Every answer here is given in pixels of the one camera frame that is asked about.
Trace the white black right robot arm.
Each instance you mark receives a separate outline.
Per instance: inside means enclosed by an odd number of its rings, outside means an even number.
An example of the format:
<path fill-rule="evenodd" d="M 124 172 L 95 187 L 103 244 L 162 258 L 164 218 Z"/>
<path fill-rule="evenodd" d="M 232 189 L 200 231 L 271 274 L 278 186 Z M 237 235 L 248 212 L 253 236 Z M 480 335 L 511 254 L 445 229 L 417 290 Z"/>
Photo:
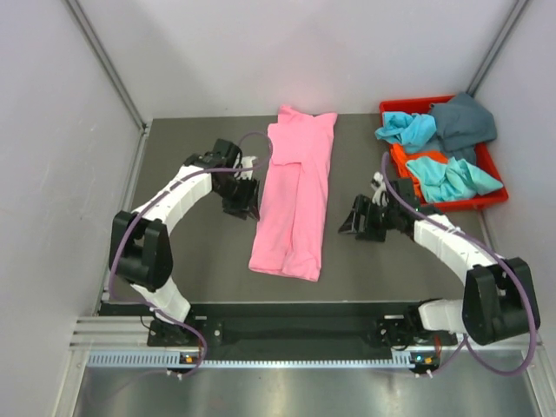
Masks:
<path fill-rule="evenodd" d="M 423 204 L 408 178 L 372 180 L 374 195 L 357 195 L 339 231 L 356 239 L 384 242 L 397 230 L 434 254 L 464 285 L 459 300 L 432 299 L 411 308 L 407 337 L 428 342 L 437 331 L 467 334 L 485 346 L 540 326 L 539 309 L 528 264 L 514 257 L 492 255 L 456 228 L 431 204 Z"/>

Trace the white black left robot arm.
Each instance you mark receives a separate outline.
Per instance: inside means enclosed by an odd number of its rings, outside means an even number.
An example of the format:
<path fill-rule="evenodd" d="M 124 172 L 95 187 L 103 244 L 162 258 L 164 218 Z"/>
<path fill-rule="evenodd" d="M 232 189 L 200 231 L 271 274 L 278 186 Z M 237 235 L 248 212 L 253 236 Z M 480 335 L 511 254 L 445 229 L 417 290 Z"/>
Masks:
<path fill-rule="evenodd" d="M 172 278 L 174 258 L 170 235 L 185 215 L 205 196 L 222 199 L 228 215 L 258 220 L 260 182 L 255 170 L 265 162 L 247 156 L 231 141 L 218 139 L 203 154 L 189 156 L 172 179 L 143 205 L 118 212 L 112 222 L 109 281 L 126 281 L 153 315 L 149 328 L 164 346 L 203 344 L 190 315 L 191 303 Z"/>

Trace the pink t shirt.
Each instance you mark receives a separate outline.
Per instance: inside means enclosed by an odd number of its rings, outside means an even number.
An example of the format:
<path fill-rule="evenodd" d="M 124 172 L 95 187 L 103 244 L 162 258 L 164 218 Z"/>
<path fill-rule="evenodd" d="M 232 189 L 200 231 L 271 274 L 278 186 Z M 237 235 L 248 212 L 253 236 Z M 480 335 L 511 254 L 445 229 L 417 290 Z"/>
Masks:
<path fill-rule="evenodd" d="M 268 125 L 273 150 L 250 270 L 319 280 L 337 117 L 334 112 L 312 116 L 283 105 L 277 121 Z"/>

